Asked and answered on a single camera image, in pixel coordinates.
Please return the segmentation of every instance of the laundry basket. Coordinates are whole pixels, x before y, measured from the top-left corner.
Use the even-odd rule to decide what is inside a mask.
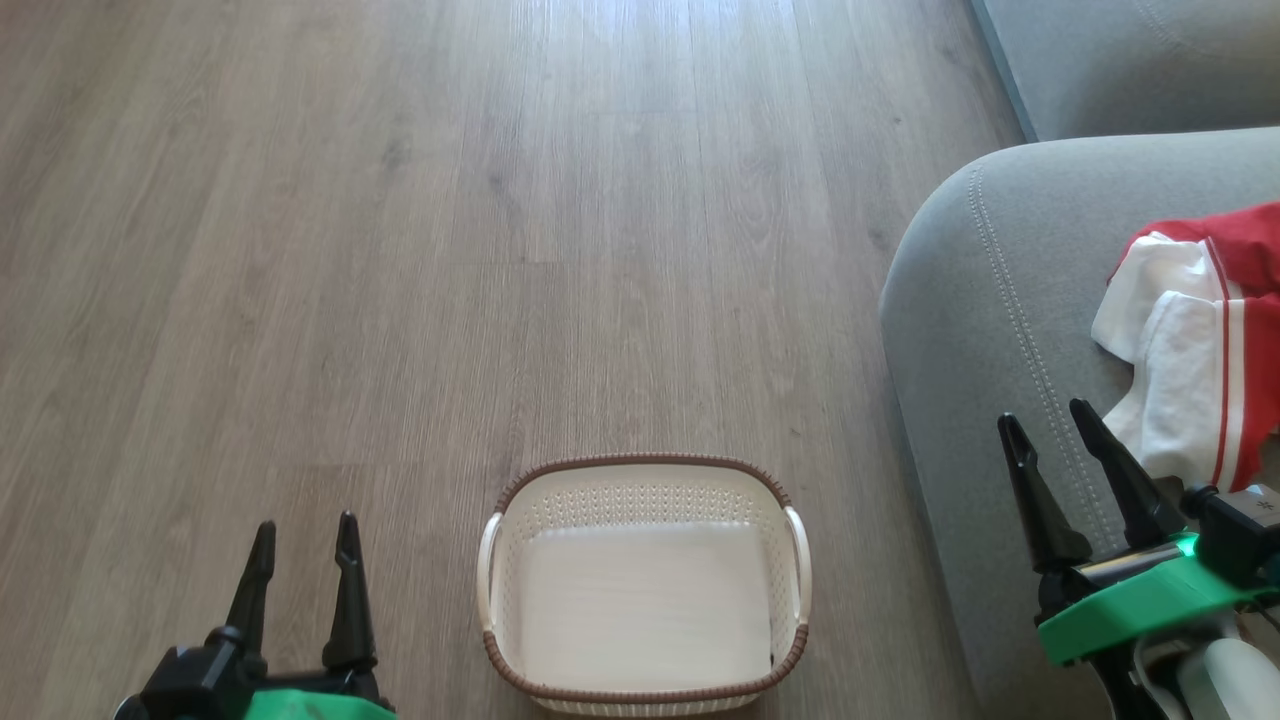
[[[809,544],[782,488],[736,460],[568,460],[503,491],[476,594],[489,660],[539,705],[696,715],[751,702],[800,660]]]

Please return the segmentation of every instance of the basket handle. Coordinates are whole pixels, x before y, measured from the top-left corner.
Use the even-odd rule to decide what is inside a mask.
[[[502,512],[494,512],[480,536],[480,560],[476,562],[476,607],[480,610],[480,632],[493,632],[493,607],[489,603],[489,579],[493,574],[493,546],[498,539]]]
[[[804,532],[800,514],[787,505],[787,527],[791,528],[791,542],[796,546],[796,574],[800,580],[800,612],[796,619],[801,625],[809,624],[809,609],[813,606],[813,564],[809,559],[809,536]]]

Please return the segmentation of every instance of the brown basket rim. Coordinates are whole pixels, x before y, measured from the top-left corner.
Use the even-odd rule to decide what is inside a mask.
[[[778,506],[791,506],[791,497],[785,489],[782,489],[782,486],[780,486],[777,480],[755,465],[744,462],[735,457],[685,452],[623,452],[614,455],[589,455],[585,457],[571,457],[568,460],[553,460],[550,462],[535,465],[534,468],[521,473],[515,480],[507,483],[507,487],[504,487],[502,493],[498,496],[498,503],[494,506],[494,512],[506,514],[507,507],[511,505],[511,498],[515,497],[516,493],[525,486],[543,475],[559,473],[562,470],[602,468],[607,465],[701,465],[705,468],[727,468],[730,470],[746,473],[756,480],[760,480],[760,483],[763,483],[764,487],[769,488],[769,492],[773,493],[773,497],[778,501]]]
[[[736,460],[733,457],[724,457],[718,455],[694,455],[682,452],[637,452],[637,454],[616,454],[616,455],[593,455],[586,457],[573,457],[570,460],[556,460],[552,462],[544,462],[536,465],[518,478],[512,480],[503,488],[502,495],[498,496],[498,503],[494,507],[495,512],[506,514],[507,507],[511,505],[512,497],[520,492],[525,486],[532,480],[561,470],[577,470],[580,468],[599,468],[605,465],[701,465],[709,468],[727,468],[731,470],[739,470],[751,475],[759,480],[764,487],[769,488],[773,497],[778,501],[778,506],[783,510],[791,507],[791,497],[787,496],[782,486],[777,483],[768,473],[756,468],[755,465]],[[502,651],[498,650],[498,638],[494,637],[492,630],[484,632],[484,647],[485,652],[489,655],[489,662],[493,664],[494,670],[503,680],[507,680],[516,689],[524,692],[525,694],[541,698],[541,700],[558,700],[563,702],[584,702],[584,703],[602,703],[602,705],[666,705],[677,702],[700,702],[712,700],[727,700],[731,697],[741,697],[748,694],[762,693],[773,685],[782,682],[783,678],[791,674],[795,669],[796,662],[800,661],[800,656],[804,655],[805,644],[809,642],[809,624],[801,623],[796,626],[795,638],[791,641],[791,650],[787,651],[786,657],[782,662],[777,664],[768,675],[751,680],[748,683],[737,683],[733,685],[719,685],[714,688],[700,688],[694,691],[667,691],[667,692],[602,692],[602,691],[568,691],[561,688],[553,688],[549,685],[543,685],[538,683],[530,683],[522,675],[516,673],[511,665],[507,664],[507,659],[502,656]]]

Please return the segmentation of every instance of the fabric upholstery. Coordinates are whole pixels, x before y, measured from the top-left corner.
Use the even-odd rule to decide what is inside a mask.
[[[1087,669],[1051,669],[996,418],[1016,413],[1096,556],[1121,520],[1068,414],[1132,370],[1089,327],[1130,234],[1280,197],[1280,128],[1071,140],[974,161],[925,202],[881,299],[886,354],[955,621],[989,717],[1110,717]],[[1265,448],[1276,477],[1280,448]]]
[[[1275,0],[973,0],[1028,140],[1280,123]]]

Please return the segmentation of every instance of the stitching seam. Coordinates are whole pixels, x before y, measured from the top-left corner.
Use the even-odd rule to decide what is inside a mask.
[[[1009,313],[1009,323],[1012,325],[1014,334],[1018,337],[1018,346],[1023,351],[1023,359],[1027,361],[1027,369],[1030,372],[1032,382],[1036,383],[1036,389],[1039,392],[1041,404],[1043,405],[1046,416],[1048,416],[1050,427],[1053,428],[1053,439],[1057,443],[1057,450],[1062,454],[1062,459],[1066,460],[1068,469],[1075,478],[1076,497],[1091,515],[1089,519],[1093,524],[1092,529],[1094,532],[1101,529],[1107,536],[1107,542],[1110,542],[1111,524],[1107,520],[1106,514],[1102,511],[1097,488],[1093,486],[1093,482],[1089,479],[1089,475],[1084,469],[1079,448],[1075,443],[1066,438],[1066,433],[1064,430],[1066,427],[1066,416],[1062,414],[1062,406],[1057,401],[1057,392],[1053,389],[1053,383],[1048,379],[1048,370],[1044,368],[1044,359],[1041,356],[1039,348],[1036,346],[1034,337],[1032,337],[1030,323],[1027,320],[1027,313],[1023,310],[1021,302],[1018,300],[1012,277],[1009,273],[1009,265],[1005,263],[1005,252],[1001,250],[1000,242],[996,240],[996,229],[991,223],[986,201],[982,197],[982,178],[984,169],[986,168],[983,165],[978,165],[969,174],[969,213],[973,215],[973,223],[978,231],[978,237],[982,238],[982,246],[987,251],[987,260],[991,263],[991,272],[996,278],[996,288],[1000,291],[1000,299],[1004,301],[1005,310]]]
[[[1275,53],[1217,53],[1206,50],[1170,29],[1169,26],[1165,24],[1164,18],[1160,17],[1160,10],[1152,6],[1149,0],[1133,0],[1133,5],[1142,17],[1142,22],[1147,23],[1147,27],[1155,32],[1162,42],[1171,46],[1175,53],[1190,53],[1211,60],[1270,60],[1276,56]]]

